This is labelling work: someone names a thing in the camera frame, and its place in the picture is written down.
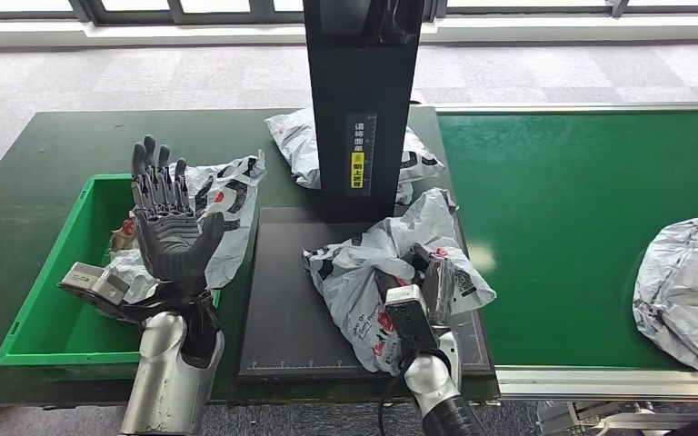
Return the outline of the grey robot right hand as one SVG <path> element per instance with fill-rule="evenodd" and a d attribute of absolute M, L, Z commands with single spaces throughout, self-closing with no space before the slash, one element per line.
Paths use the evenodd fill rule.
<path fill-rule="evenodd" d="M 419 273 L 414 282 L 420 285 L 432 325 L 449 323 L 454 303 L 454 266 L 444 248 L 430 249 L 416 243 L 410 250 L 410 264 Z"/>

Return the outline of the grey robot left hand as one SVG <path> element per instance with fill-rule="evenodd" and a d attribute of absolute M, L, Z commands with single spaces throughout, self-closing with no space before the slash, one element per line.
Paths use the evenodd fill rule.
<path fill-rule="evenodd" d="M 169 157 L 169 147 L 151 135 L 134 146 L 131 189 L 141 256 L 161 282 L 205 285 L 205 269 L 224 236 L 224 216 L 199 221 L 189 202 L 187 164 L 180 158 L 171 170 Z"/>

